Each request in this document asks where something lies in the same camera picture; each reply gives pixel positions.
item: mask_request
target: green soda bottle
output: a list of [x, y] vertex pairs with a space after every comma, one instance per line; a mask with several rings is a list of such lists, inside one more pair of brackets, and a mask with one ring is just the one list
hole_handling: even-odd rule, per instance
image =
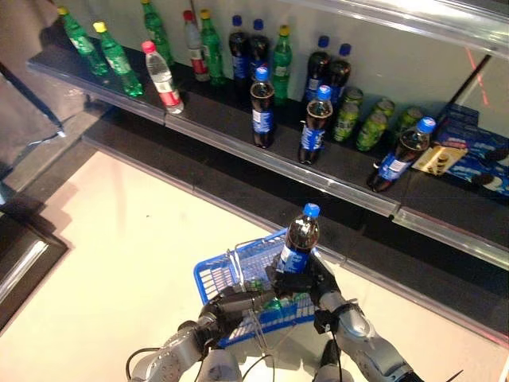
[[78, 24], [64, 6], [58, 7], [58, 14], [64, 23], [64, 29], [69, 40], [71, 40], [71, 43], [75, 46], [78, 53], [88, 61], [92, 73], [96, 76], [104, 76], [108, 73], [106, 62], [99, 56], [94, 45], [88, 40], [85, 29]]
[[141, 0], [145, 13], [145, 27], [149, 32], [150, 40], [156, 45], [157, 52], [165, 59], [168, 66], [173, 65], [172, 51], [169, 47], [165, 27], [156, 9], [150, 4], [150, 0]]
[[279, 40], [274, 50], [274, 78], [276, 105], [283, 105], [288, 98], [289, 65], [292, 62], [292, 49], [289, 46], [289, 26], [281, 25]]
[[201, 39], [204, 44], [205, 60], [210, 73], [210, 83], [220, 86], [226, 83], [223, 74], [223, 58], [221, 57], [221, 40], [210, 19], [209, 10], [201, 10]]
[[113, 39], [103, 21], [95, 22], [94, 29], [101, 36], [101, 48], [108, 64], [122, 80], [124, 92], [131, 97], [142, 95], [142, 85], [138, 82], [133, 69], [131, 69], [122, 46]]

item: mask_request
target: yellow bottle cap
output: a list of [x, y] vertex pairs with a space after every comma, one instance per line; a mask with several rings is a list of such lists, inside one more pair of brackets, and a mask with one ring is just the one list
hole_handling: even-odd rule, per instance
[[66, 14], [69, 14], [69, 10], [64, 6], [59, 6], [58, 8], [56, 8], [56, 10], [58, 11], [58, 14], [60, 16], [65, 16]]
[[202, 20], [208, 20], [210, 18], [210, 10], [201, 10], [200, 17]]
[[106, 27], [106, 24], [104, 23], [104, 21], [96, 21], [94, 24], [94, 29], [97, 33], [104, 33], [108, 30], [108, 28]]
[[279, 36], [288, 36], [289, 35], [289, 26], [281, 25], [279, 27]]

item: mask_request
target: store shelf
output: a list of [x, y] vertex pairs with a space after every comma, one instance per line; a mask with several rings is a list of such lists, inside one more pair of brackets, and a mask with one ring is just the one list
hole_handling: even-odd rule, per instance
[[[262, 150], [251, 143], [251, 107], [249, 100], [236, 94], [232, 82], [223, 88], [213, 88], [194, 80], [191, 68], [176, 64], [172, 68], [177, 86], [185, 101], [180, 115], [166, 115], [146, 73], [144, 56], [126, 50], [133, 68], [141, 73], [146, 95], [131, 99], [119, 91], [115, 78], [99, 81], [88, 73], [85, 63], [76, 52], [56, 46], [46, 49], [29, 61], [32, 70], [43, 72], [90, 92], [182, 134], [279, 173], [300, 183], [310, 185], [334, 197], [376, 212], [395, 216], [402, 226], [433, 237], [454, 248], [461, 249], [503, 269], [508, 268], [509, 252], [501, 236], [507, 227], [509, 205], [481, 197], [475, 190], [463, 190], [443, 179], [423, 177], [410, 171], [387, 192], [370, 191], [366, 178], [372, 163], [380, 159], [387, 148], [378, 147], [373, 153], [360, 153], [350, 142], [341, 145], [328, 140], [324, 152], [313, 166], [296, 161], [304, 108], [289, 101], [275, 112], [277, 129], [274, 144]], [[454, 200], [454, 203], [434, 203]], [[475, 200], [475, 208], [462, 209], [461, 198]]]
[[281, 0], [509, 57], [509, 5], [487, 0]]
[[84, 141], [267, 229], [286, 226], [304, 203], [318, 203], [321, 251], [330, 260], [507, 343], [507, 272], [498, 267], [119, 109], [91, 127]]

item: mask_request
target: blue label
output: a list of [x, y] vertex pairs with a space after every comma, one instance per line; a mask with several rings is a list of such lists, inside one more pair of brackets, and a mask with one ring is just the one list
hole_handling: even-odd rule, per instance
[[249, 70], [249, 58], [233, 56], [231, 61], [233, 64], [233, 75], [236, 78], [246, 78]]
[[336, 105], [343, 95], [344, 86], [331, 86], [331, 102]]
[[305, 85], [305, 98], [309, 102], [317, 97], [317, 90], [323, 84], [321, 78], [309, 78]]
[[393, 181], [401, 177], [401, 174], [412, 164], [412, 162], [397, 161], [393, 153], [389, 153], [379, 167], [379, 176]]
[[301, 136], [301, 145], [306, 150], [316, 151], [321, 149], [324, 141], [325, 130], [310, 130], [304, 126]]
[[302, 273], [308, 262], [308, 256], [305, 252], [294, 251], [285, 246], [279, 258], [277, 270], [287, 273]]
[[255, 79], [256, 69], [258, 69], [260, 66], [264, 66], [265, 68], [269, 67], [267, 61], [264, 60], [252, 60], [250, 62], [251, 78], [253, 80]]
[[253, 109], [253, 130], [257, 133], [268, 133], [272, 130], [272, 111], [256, 111]]

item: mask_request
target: black shelf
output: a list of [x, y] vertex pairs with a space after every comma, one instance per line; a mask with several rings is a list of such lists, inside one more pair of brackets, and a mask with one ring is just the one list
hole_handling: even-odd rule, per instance
[[[320, 243], [343, 267], [361, 269], [362, 276], [392, 283], [397, 293], [438, 314], [507, 341], [509, 280], [498, 267], [119, 109], [91, 127], [84, 140], [270, 228], [286, 226], [305, 202], [315, 202], [324, 213]], [[417, 292], [409, 295], [411, 290]]]
[[[144, 55], [133, 49], [126, 49], [126, 52], [134, 70], [141, 73], [140, 79], [146, 90], [139, 99], [121, 93], [120, 84], [112, 74], [107, 81], [94, 77], [73, 50], [51, 46], [32, 58], [28, 65], [32, 70], [74, 84], [102, 100], [238, 158], [382, 216], [394, 217], [397, 224], [509, 269], [507, 241], [500, 234], [507, 227], [504, 225], [509, 216], [507, 202], [482, 197], [478, 191], [465, 190], [446, 179], [427, 177], [414, 171], [404, 174], [387, 192], [373, 193], [365, 181], [372, 163], [387, 152], [383, 146], [365, 154], [355, 150], [351, 142], [343, 145], [329, 139], [318, 162], [303, 166], [296, 159], [301, 130], [299, 121], [304, 108], [295, 101], [276, 110], [274, 144], [269, 150], [259, 149], [251, 144], [249, 100], [235, 94], [232, 81], [229, 80], [225, 87], [214, 88], [195, 81], [192, 69], [181, 64], [175, 64], [172, 72], [185, 101], [185, 110], [180, 115], [165, 115], [150, 83]], [[472, 208], [465, 208], [458, 197], [467, 197]], [[456, 204], [443, 202], [454, 198]], [[487, 218], [486, 212], [492, 212], [494, 218]]]

